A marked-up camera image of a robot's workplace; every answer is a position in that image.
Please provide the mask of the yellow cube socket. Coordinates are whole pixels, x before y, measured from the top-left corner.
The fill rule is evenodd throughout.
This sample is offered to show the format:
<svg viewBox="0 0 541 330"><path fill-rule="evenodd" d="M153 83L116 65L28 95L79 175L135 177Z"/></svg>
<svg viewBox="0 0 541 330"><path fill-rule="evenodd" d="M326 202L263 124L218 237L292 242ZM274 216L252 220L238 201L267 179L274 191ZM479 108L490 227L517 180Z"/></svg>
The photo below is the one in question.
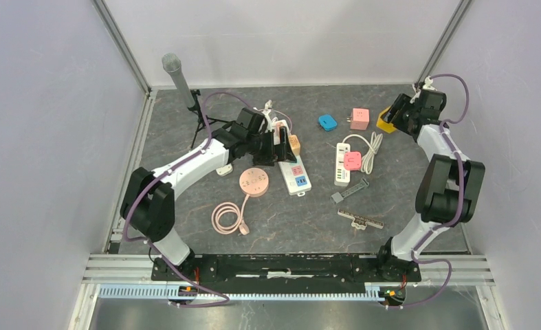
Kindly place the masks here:
<svg viewBox="0 0 541 330"><path fill-rule="evenodd" d="M383 111L379 113L376 126L378 129L381 129L385 133L394 133L397 129L393 126L393 124L384 121L384 116L388 113L389 110L390 107L386 107Z"/></svg>

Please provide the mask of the tan patterned cube socket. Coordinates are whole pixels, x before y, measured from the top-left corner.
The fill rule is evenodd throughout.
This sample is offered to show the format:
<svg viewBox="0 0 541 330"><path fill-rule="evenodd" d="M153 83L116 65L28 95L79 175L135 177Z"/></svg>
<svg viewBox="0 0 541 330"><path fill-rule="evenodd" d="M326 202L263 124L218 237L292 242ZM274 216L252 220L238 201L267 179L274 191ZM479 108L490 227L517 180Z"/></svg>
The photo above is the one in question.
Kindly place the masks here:
<svg viewBox="0 0 541 330"><path fill-rule="evenodd" d="M289 136L289 144L295 156L300 155L301 145L296 135Z"/></svg>

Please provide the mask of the long white power strip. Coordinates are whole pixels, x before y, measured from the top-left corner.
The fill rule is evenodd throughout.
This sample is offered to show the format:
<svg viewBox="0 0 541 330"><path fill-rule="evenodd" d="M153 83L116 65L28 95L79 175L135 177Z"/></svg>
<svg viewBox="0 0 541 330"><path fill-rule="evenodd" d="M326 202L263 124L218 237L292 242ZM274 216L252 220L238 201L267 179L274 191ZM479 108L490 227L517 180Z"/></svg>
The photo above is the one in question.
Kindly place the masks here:
<svg viewBox="0 0 541 330"><path fill-rule="evenodd" d="M274 125L277 122L282 122L284 125L288 126L286 120L278 120L274 118L272 120L272 128L274 130ZM288 127L288 136L292 135ZM274 144L277 145L279 139L274 136ZM285 185L287 187L289 195L303 197L306 192L310 191L312 186L310 182L309 175L305 169L302 159L299 156L296 156L297 162L278 162L278 167L283 175Z"/></svg>

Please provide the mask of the round pink power socket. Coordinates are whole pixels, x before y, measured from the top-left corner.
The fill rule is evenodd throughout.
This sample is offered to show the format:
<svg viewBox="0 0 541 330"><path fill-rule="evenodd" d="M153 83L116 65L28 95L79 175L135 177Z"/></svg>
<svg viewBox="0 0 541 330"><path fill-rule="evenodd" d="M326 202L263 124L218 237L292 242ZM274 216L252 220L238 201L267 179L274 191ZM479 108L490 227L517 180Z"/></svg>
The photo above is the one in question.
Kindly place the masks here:
<svg viewBox="0 0 541 330"><path fill-rule="evenodd" d="M263 169L249 168L241 173L239 186L248 197L260 197L269 188L269 178Z"/></svg>

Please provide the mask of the pink cube socket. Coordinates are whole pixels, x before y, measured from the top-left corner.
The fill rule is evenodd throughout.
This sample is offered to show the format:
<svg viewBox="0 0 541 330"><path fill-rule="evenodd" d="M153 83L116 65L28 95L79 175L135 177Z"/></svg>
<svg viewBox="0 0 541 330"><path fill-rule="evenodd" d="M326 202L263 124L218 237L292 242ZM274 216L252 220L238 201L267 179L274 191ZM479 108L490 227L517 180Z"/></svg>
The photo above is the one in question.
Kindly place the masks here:
<svg viewBox="0 0 541 330"><path fill-rule="evenodd" d="M370 122L370 111L364 108L353 108L350 117L350 129L354 131L367 130Z"/></svg>

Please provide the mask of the white plug adapter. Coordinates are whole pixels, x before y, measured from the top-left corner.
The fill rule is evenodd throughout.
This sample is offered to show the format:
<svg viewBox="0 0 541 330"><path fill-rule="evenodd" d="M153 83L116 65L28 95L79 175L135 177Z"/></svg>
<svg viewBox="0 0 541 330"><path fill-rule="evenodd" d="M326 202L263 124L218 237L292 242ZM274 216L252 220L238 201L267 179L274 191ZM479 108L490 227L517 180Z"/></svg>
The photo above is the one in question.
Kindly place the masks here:
<svg viewBox="0 0 541 330"><path fill-rule="evenodd" d="M222 166L222 167L216 169L216 173L220 177L224 177L226 175L229 175L232 171L233 171L233 165L231 165L231 164L227 164L225 166Z"/></svg>

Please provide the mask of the light blue plug adapter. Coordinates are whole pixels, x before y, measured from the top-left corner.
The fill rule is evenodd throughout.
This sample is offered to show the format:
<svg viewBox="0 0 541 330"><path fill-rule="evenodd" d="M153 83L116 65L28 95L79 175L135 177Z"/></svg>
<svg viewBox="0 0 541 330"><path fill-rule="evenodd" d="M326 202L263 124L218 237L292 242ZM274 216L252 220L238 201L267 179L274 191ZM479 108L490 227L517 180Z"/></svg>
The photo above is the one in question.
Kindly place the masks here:
<svg viewBox="0 0 541 330"><path fill-rule="evenodd" d="M318 117L318 124L325 131L332 131L337 128L337 121L329 114L324 114Z"/></svg>

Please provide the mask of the small salmon plug adapter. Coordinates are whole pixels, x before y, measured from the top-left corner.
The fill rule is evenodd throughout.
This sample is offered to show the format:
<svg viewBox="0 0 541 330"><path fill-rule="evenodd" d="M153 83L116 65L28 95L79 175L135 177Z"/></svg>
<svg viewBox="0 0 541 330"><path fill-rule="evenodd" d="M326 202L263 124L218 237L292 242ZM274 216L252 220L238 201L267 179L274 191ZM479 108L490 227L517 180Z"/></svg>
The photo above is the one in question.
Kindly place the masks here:
<svg viewBox="0 0 541 330"><path fill-rule="evenodd" d="M279 139L280 138L280 130L284 128L286 131L288 131L288 126L284 125L282 122L277 122L274 125L274 136Z"/></svg>

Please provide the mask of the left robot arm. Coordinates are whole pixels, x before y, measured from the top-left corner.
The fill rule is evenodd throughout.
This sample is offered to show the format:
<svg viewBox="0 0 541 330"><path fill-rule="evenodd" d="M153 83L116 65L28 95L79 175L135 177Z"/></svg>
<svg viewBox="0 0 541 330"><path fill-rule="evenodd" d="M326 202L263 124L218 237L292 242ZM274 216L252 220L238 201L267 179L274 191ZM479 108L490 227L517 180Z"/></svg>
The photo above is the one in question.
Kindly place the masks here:
<svg viewBox="0 0 541 330"><path fill-rule="evenodd" d="M195 262L192 250L174 229L175 202L207 174L251 155L255 166L295 162L289 142L290 129L270 118L269 110L244 107L236 120L209 131L194 150L153 170L139 167L130 176L120 208L124 219L123 238L132 241L128 229L140 232L146 241L169 261L168 271L178 280L190 278Z"/></svg>

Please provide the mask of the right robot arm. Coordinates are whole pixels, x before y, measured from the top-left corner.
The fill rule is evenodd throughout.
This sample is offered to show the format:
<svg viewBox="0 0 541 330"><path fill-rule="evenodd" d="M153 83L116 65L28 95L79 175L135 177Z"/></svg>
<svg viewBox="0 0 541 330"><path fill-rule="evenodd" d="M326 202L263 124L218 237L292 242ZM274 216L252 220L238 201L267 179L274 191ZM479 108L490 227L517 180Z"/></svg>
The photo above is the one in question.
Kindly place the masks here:
<svg viewBox="0 0 541 330"><path fill-rule="evenodd" d="M415 215L378 252L375 269L385 281L416 266L430 242L470 221L476 210L485 165L466 156L452 139L448 123L440 119L446 103L444 93L422 89L413 97L399 94L379 115L380 129L409 135L429 161L415 197Z"/></svg>

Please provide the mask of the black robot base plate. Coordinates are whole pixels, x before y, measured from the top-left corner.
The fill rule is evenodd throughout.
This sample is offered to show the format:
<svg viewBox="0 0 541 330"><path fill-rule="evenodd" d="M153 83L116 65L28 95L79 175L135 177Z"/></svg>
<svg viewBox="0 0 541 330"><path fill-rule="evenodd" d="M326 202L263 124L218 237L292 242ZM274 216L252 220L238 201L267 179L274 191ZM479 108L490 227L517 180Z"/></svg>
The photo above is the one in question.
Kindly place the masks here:
<svg viewBox="0 0 541 330"><path fill-rule="evenodd" d="M223 294L351 294L367 283L418 283L419 266L374 254L202 254L179 271Z"/></svg>

